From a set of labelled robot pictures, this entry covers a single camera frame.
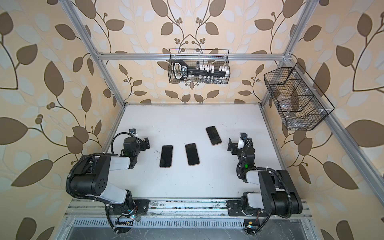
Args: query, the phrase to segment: white tabletop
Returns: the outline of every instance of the white tabletop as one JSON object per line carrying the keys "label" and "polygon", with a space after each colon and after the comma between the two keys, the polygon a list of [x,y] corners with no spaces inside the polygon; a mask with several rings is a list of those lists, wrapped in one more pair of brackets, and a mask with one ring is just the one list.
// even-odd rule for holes
{"label": "white tabletop", "polygon": [[[221,144],[212,146],[209,126],[216,127]],[[256,166],[281,169],[258,105],[128,105],[116,134],[130,128],[148,137],[151,148],[140,152],[133,169],[111,171],[108,180],[134,197],[231,198],[259,191],[237,178],[237,156],[227,151],[228,138],[237,142],[240,132],[253,140]],[[115,153],[126,137],[116,138]],[[189,143],[196,143],[199,165],[188,165]],[[163,145],[174,147],[170,168],[159,167]]]}

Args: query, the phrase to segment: wire basket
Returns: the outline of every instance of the wire basket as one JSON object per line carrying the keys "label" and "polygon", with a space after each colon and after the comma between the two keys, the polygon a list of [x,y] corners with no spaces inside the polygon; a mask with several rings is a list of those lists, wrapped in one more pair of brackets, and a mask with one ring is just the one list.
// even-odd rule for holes
{"label": "wire basket", "polygon": [[[302,68],[297,64],[293,68],[278,68],[264,74],[264,81],[285,128],[309,131],[328,116],[334,106],[319,87],[309,87],[299,73]],[[319,95],[324,96],[331,107],[322,104],[313,91],[320,91]]]}
{"label": "wire basket", "polygon": [[176,49],[169,50],[168,77],[170,83],[228,84],[229,50]]}

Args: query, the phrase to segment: phone screen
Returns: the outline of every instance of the phone screen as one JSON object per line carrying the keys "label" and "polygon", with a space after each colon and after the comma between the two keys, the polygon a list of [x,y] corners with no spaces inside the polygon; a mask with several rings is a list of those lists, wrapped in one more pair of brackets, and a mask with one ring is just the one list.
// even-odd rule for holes
{"label": "phone screen", "polygon": [[172,165],[172,145],[164,145],[161,149],[160,167],[170,167]]}
{"label": "phone screen", "polygon": [[193,166],[200,163],[199,156],[197,154],[196,144],[187,144],[185,146],[185,151],[187,152],[189,166]]}
{"label": "phone screen", "polygon": [[207,130],[208,137],[211,140],[212,145],[216,145],[216,144],[221,143],[220,136],[218,135],[218,132],[217,132],[215,126],[207,127],[206,130]]}

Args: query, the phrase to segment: leaf pattern wallpaper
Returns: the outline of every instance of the leaf pattern wallpaper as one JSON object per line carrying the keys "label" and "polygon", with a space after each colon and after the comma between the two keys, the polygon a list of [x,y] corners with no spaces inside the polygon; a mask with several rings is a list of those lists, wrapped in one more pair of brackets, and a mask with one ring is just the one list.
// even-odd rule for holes
{"label": "leaf pattern wallpaper", "polygon": [[101,150],[120,106],[58,1],[0,1],[0,34],[2,239],[49,239],[68,171]]}

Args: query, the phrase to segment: wallpaper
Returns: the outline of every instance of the wallpaper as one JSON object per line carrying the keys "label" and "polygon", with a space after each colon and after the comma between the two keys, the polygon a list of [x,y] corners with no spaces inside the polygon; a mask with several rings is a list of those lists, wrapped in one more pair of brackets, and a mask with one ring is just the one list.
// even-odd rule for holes
{"label": "wallpaper", "polygon": [[0,34],[1,239],[49,239],[67,173],[101,150],[120,106],[57,1],[0,1]]}
{"label": "wallpaper", "polygon": [[276,68],[274,61],[230,61],[228,84],[169,82],[166,61],[107,63],[123,99],[129,103],[258,103],[266,87],[263,75]]}
{"label": "wallpaper", "polygon": [[384,208],[326,123],[312,131],[287,131],[273,103],[265,110],[322,239],[382,239]]}
{"label": "wallpaper", "polygon": [[219,48],[283,53],[304,0],[73,0],[104,53]]}
{"label": "wallpaper", "polygon": [[320,1],[293,59],[321,85],[335,113],[384,174],[384,1]]}

